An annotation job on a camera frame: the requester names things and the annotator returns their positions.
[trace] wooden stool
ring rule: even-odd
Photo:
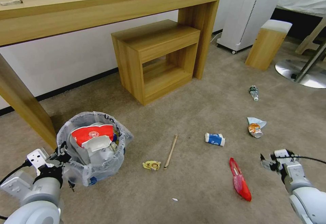
[[[260,28],[245,64],[266,70],[283,43],[291,26],[291,23],[271,19],[264,23]]]
[[[192,79],[199,30],[164,20],[111,35],[121,83],[141,104]]]

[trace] wooden stick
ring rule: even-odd
[[[165,163],[165,166],[163,168],[164,170],[166,170],[166,168],[168,167],[168,165],[170,163],[170,159],[171,159],[171,156],[172,156],[172,153],[173,153],[173,150],[174,150],[174,146],[175,146],[175,144],[177,142],[177,138],[178,138],[178,135],[175,134],[174,135],[174,140],[173,140],[173,143],[172,143],[172,148],[171,148],[171,151],[170,151],[170,154],[169,154],[169,157],[167,158],[166,163]]]

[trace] white wall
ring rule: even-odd
[[[220,0],[214,31],[223,28],[228,1]],[[3,47],[0,53],[38,96],[117,67],[111,32],[164,19],[176,21],[177,11]],[[0,109],[7,106],[0,97]]]

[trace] red packet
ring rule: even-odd
[[[85,126],[74,130],[71,135],[75,138],[77,144],[82,147],[84,142],[89,141],[94,137],[108,136],[113,141],[114,129],[113,125],[95,125]]]
[[[243,178],[241,170],[233,158],[230,158],[230,168],[233,174],[233,185],[237,193],[245,200],[251,201],[251,193]]]

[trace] beige carpet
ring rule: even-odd
[[[296,46],[284,42],[275,61],[306,59],[294,55]],[[96,110],[113,115],[135,136],[115,176],[92,187],[77,186],[75,193],[64,183],[65,223],[300,223],[280,176],[265,170],[259,155],[288,148],[325,160],[326,91],[286,80],[274,63],[266,72],[247,67],[248,52],[232,55],[211,45],[202,80],[193,79],[146,107],[120,85],[118,74],[42,101],[57,130],[75,114]],[[258,102],[248,93],[253,84],[259,88]],[[262,138],[248,134],[247,116],[267,121]],[[44,143],[15,112],[0,117],[0,128],[4,176]],[[222,133],[225,146],[205,143],[205,132]],[[169,168],[144,169],[146,160],[165,162],[175,133],[179,139]],[[243,171],[250,203],[233,188],[230,157]],[[313,184],[326,191],[325,165],[302,164]],[[0,193],[1,215],[18,206]]]

